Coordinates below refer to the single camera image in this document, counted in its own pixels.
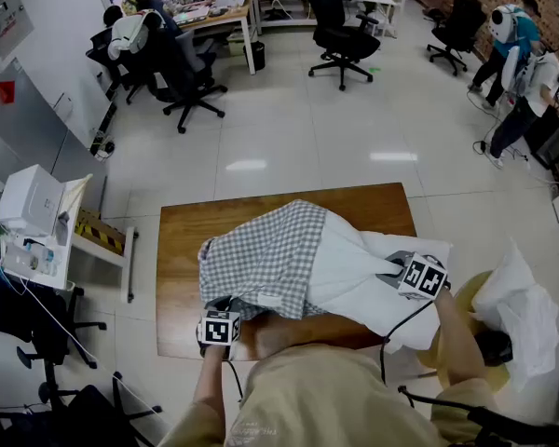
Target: wooden table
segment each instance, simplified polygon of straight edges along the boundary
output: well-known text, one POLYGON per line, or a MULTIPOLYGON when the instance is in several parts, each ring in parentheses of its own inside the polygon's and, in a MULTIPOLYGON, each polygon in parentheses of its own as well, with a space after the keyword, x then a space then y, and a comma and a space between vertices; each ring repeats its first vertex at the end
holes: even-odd
MULTIPOLYGON (((359 230, 416 236, 400 183, 164 207, 157 249, 159 356, 200 359, 195 328, 203 309, 197 261, 201 244, 297 198, 341 215, 359 230)), ((242 324, 235 359, 262 359, 287 345, 311 342, 358 349, 380 344, 381 337, 337 315, 293 320, 267 313, 242 324)))
POLYGON ((246 60, 249 63, 249 72, 251 75, 254 75, 256 72, 254 70, 254 60, 252 59, 251 33, 249 32, 249 22, 247 20, 249 14, 251 18, 251 25, 256 28, 252 0, 245 0, 242 7, 232 8, 227 13, 219 17, 207 17, 205 20, 187 23, 186 25, 179 25, 179 28, 181 30, 196 30, 216 25, 224 25, 226 23, 239 22, 242 27, 242 36, 244 37, 244 46, 246 48, 246 60))

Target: blue shirt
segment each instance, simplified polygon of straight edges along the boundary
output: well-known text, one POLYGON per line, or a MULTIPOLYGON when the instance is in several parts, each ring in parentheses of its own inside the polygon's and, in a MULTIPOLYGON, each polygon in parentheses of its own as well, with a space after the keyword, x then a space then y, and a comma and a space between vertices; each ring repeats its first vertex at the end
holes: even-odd
MULTIPOLYGON (((513 13, 520 13, 523 10, 519 7, 513 10, 513 13)), ((527 57, 532 51, 532 46, 530 45, 533 41, 540 40, 539 29, 535 22, 530 18, 518 17, 518 40, 511 43, 501 43, 500 41, 495 41, 495 48, 501 55, 505 58, 510 54, 510 49, 513 47, 520 47, 520 59, 527 57)))

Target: plaid shirt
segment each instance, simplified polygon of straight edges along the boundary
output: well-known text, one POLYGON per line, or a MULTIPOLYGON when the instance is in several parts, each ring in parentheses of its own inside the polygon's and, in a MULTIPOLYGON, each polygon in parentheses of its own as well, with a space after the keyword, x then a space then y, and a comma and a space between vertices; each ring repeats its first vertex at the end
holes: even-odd
POLYGON ((295 319, 324 313, 307 290, 326 213, 295 200, 207 240, 198 253, 201 300, 231 294, 244 319, 270 309, 295 319))

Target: trash can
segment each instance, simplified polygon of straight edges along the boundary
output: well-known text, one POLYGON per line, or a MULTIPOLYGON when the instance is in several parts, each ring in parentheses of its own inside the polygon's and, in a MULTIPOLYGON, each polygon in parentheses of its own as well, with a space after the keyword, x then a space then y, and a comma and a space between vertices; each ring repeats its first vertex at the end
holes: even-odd
MULTIPOLYGON (((252 48, 252 60, 254 61, 254 69, 256 71, 265 68, 265 45, 260 41, 251 43, 252 48)), ((244 52, 244 57, 246 58, 246 45, 242 47, 244 52)))

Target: black pants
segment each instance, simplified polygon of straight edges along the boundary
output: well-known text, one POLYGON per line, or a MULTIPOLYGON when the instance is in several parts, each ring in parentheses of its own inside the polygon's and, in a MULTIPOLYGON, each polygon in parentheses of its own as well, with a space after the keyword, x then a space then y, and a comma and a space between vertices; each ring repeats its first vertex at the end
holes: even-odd
POLYGON ((524 136, 538 118, 525 98, 519 100, 513 111, 495 130, 491 141, 491 156, 501 157, 503 150, 524 136))
POLYGON ((506 59, 507 58, 499 53, 496 48, 493 48, 488 61, 481 66, 481 69, 478 70, 478 73, 476 73, 476 76, 472 80, 472 83, 475 86, 480 86, 484 83, 484 81, 497 73, 495 83, 493 83, 493 86, 486 97, 486 100, 491 106, 495 106, 495 103, 503 94, 503 87, 501 86, 501 73, 503 72, 503 66, 505 66, 506 59))

